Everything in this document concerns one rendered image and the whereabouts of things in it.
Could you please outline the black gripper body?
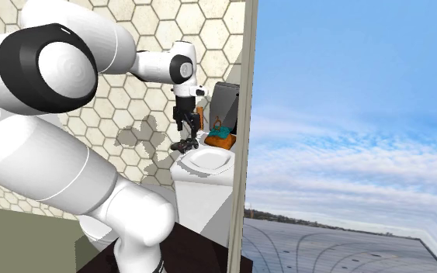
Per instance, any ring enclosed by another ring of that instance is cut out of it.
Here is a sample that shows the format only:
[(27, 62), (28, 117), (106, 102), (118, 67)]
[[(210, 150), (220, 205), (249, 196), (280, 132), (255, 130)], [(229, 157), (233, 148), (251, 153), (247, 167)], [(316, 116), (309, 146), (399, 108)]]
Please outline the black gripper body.
[(176, 122), (192, 121), (193, 111), (196, 107), (196, 98), (190, 97), (175, 97), (175, 106), (173, 107), (173, 119)]

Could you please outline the black game controller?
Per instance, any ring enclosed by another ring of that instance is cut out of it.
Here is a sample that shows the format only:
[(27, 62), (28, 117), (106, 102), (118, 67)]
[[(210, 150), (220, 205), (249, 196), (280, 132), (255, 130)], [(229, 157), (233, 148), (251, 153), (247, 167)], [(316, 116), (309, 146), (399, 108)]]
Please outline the black game controller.
[(181, 154), (186, 153), (187, 151), (191, 150), (191, 149), (197, 149), (199, 147), (199, 143), (195, 138), (188, 138), (185, 140), (180, 140), (177, 143), (173, 143), (170, 146), (171, 150), (177, 150), (179, 151)]

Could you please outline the orange bag with teal cloth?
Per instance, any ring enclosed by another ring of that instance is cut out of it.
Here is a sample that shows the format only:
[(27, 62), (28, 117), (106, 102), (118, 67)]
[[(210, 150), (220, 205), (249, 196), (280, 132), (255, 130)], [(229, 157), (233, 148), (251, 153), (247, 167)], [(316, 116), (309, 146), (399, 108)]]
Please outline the orange bag with teal cloth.
[(232, 128), (224, 126), (217, 116), (212, 129), (204, 140), (204, 143), (212, 147), (230, 150), (236, 142), (236, 136), (232, 133), (232, 130)]

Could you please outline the dark grey rounded box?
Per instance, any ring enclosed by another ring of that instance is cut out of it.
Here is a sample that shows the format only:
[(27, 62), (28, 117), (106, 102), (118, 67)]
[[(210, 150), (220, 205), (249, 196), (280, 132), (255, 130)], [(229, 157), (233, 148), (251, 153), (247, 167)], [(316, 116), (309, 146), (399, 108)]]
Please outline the dark grey rounded box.
[(238, 84), (222, 81), (215, 84), (209, 111), (210, 130), (221, 125), (230, 128), (232, 134), (236, 133), (239, 91)]

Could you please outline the white toilet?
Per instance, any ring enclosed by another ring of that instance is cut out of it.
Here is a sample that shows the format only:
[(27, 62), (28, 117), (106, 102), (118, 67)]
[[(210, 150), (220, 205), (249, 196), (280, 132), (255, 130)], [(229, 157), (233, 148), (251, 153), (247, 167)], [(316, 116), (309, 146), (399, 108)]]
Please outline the white toilet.
[(199, 147), (180, 154), (170, 167), (175, 190), (142, 184), (167, 199), (176, 211), (176, 222), (228, 246), (234, 182), (234, 150), (208, 146), (207, 133), (197, 135)]

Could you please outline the dark robot stand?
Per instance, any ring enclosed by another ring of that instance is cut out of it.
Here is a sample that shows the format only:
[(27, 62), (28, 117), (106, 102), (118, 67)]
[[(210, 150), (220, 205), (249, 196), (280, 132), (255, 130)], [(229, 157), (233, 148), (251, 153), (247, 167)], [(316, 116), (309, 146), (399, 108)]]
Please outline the dark robot stand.
[[(76, 273), (121, 273), (114, 255), (117, 235), (102, 238), (105, 248)], [(160, 243), (161, 258), (153, 271), (130, 273), (227, 273), (228, 249), (176, 223)]]

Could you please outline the olive green cabinet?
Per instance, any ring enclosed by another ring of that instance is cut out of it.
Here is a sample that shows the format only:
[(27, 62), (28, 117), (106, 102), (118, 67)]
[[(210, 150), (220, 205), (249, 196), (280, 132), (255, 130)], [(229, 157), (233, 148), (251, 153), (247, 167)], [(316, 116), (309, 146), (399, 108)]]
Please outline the olive green cabinet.
[(0, 273), (75, 273), (98, 253), (76, 220), (0, 209)]

